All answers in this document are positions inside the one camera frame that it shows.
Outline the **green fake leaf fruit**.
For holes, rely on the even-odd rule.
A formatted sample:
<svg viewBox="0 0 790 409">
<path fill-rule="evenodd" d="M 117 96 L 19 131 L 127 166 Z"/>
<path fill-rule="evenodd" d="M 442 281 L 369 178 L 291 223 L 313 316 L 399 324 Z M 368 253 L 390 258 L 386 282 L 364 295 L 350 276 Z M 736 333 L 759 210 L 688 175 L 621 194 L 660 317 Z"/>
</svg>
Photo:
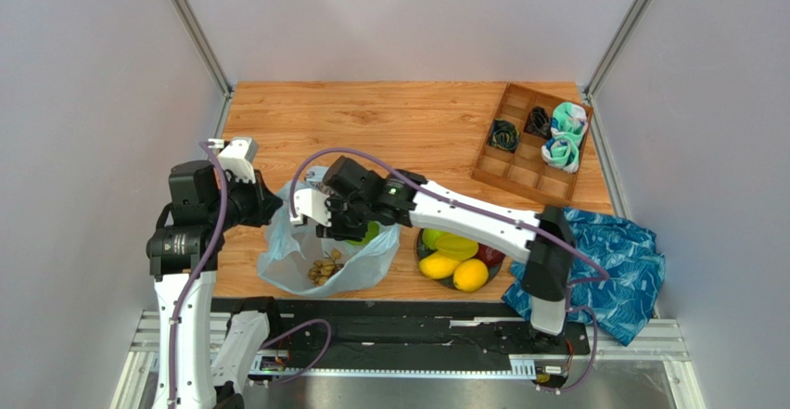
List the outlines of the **green fake leaf fruit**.
<svg viewBox="0 0 790 409">
<path fill-rule="evenodd" d="M 380 225 L 377 222 L 369 222 L 367 225 L 367 230 L 363 238 L 359 241 L 357 240 L 348 240 L 348 243 L 352 246 L 364 246 L 371 242 L 374 238 L 379 235 L 380 232 Z"/>
</svg>

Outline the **light blue plastic bag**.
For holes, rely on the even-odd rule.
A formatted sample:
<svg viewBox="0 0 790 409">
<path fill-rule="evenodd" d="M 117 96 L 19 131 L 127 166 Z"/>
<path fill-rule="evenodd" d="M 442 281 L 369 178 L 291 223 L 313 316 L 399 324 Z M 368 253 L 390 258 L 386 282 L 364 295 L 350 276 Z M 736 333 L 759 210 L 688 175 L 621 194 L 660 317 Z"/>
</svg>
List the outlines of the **light blue plastic bag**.
<svg viewBox="0 0 790 409">
<path fill-rule="evenodd" d="M 288 216 L 290 184 L 277 193 L 284 201 L 265 230 L 267 249 L 259 256 L 257 271 L 260 279 L 287 293 L 308 298 L 325 298 L 341 292 L 372 288 L 388 273 L 400 247 L 401 228 L 380 225 L 379 235 L 364 246 L 348 241 L 320 238 L 316 224 L 294 226 Z M 326 251 L 342 253 L 344 268 L 323 286 L 315 286 L 307 273 Z"/>
</svg>

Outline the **yellow green star fruit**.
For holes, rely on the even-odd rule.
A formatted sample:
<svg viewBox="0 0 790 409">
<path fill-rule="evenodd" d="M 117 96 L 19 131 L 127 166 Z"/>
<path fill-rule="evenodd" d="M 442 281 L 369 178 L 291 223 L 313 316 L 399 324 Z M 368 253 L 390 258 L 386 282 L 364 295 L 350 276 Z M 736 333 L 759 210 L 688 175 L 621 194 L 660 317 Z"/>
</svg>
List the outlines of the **yellow green star fruit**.
<svg viewBox="0 0 790 409">
<path fill-rule="evenodd" d="M 449 259 L 466 261 L 475 257 L 479 244 L 462 236 L 444 234 L 436 240 L 435 247 L 439 254 Z"/>
</svg>

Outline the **yellow fake lemon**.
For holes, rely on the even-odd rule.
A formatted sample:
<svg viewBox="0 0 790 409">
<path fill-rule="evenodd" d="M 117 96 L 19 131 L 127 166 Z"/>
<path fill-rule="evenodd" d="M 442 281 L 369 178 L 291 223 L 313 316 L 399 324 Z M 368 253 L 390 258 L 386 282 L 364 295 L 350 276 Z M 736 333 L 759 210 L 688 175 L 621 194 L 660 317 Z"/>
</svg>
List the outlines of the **yellow fake lemon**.
<svg viewBox="0 0 790 409">
<path fill-rule="evenodd" d="M 479 290 L 488 280 L 489 268 L 478 259 L 462 262 L 452 276 L 453 286 L 467 293 Z"/>
</svg>

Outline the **dark red fake fruit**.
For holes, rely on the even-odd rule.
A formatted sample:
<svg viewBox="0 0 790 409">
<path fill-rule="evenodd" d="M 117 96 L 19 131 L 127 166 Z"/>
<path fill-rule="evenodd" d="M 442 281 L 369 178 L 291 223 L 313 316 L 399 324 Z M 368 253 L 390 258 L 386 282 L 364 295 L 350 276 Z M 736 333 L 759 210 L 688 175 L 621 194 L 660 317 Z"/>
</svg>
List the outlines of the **dark red fake fruit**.
<svg viewBox="0 0 790 409">
<path fill-rule="evenodd" d="M 492 247 L 479 244 L 475 259 L 480 260 L 487 267 L 492 268 L 500 265 L 504 261 L 505 254 Z"/>
</svg>

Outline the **green fake pear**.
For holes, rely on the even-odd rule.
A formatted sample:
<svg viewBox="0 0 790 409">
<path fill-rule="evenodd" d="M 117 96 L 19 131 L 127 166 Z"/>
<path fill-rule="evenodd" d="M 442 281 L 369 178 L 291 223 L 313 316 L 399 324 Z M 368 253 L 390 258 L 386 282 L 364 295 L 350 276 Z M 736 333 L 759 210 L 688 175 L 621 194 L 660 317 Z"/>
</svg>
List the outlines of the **green fake pear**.
<svg viewBox="0 0 790 409">
<path fill-rule="evenodd" d="M 444 235 L 446 235 L 445 231 L 425 228 L 422 230 L 421 240 L 426 249 L 435 251 L 437 250 L 437 241 Z"/>
</svg>

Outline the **yellow fake mango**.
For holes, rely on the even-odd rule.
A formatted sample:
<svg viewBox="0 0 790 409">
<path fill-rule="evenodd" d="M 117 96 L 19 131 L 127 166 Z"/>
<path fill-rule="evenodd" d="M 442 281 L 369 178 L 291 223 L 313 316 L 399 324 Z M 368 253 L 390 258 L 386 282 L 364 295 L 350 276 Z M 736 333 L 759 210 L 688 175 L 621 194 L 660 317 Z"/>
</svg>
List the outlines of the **yellow fake mango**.
<svg viewBox="0 0 790 409">
<path fill-rule="evenodd" d="M 418 263 L 419 271 L 427 278 L 441 280 L 453 276 L 462 261 L 434 252 Z"/>
</svg>

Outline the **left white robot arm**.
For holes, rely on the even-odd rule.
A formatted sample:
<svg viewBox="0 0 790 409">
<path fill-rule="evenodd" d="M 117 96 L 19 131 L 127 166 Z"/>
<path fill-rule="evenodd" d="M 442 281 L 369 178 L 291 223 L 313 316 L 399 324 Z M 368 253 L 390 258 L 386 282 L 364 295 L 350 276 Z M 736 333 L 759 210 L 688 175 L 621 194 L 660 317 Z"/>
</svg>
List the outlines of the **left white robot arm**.
<svg viewBox="0 0 790 409">
<path fill-rule="evenodd" d="M 171 201 L 146 254 L 159 304 L 156 408 L 241 408 L 257 351 L 270 334 L 271 298 L 243 300 L 232 311 L 218 353 L 210 352 L 210 313 L 225 231 L 263 227 L 283 201 L 247 160 L 221 158 L 172 168 Z"/>
</svg>

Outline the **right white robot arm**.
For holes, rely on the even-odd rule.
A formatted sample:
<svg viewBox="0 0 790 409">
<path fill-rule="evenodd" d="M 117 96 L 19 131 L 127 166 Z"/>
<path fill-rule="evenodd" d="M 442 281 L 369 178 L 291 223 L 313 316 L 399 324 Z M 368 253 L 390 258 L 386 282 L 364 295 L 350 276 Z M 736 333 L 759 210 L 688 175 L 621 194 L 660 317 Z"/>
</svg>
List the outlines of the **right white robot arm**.
<svg viewBox="0 0 790 409">
<path fill-rule="evenodd" d="M 567 283 L 576 241 L 564 213 L 508 209 L 457 194 L 405 170 L 387 176 L 341 156 L 325 172 L 329 191 L 320 236 L 359 240 L 371 222 L 436 229 L 497 249 L 525 265 L 522 289 L 531 297 L 531 326 L 560 335 L 567 320 Z"/>
</svg>

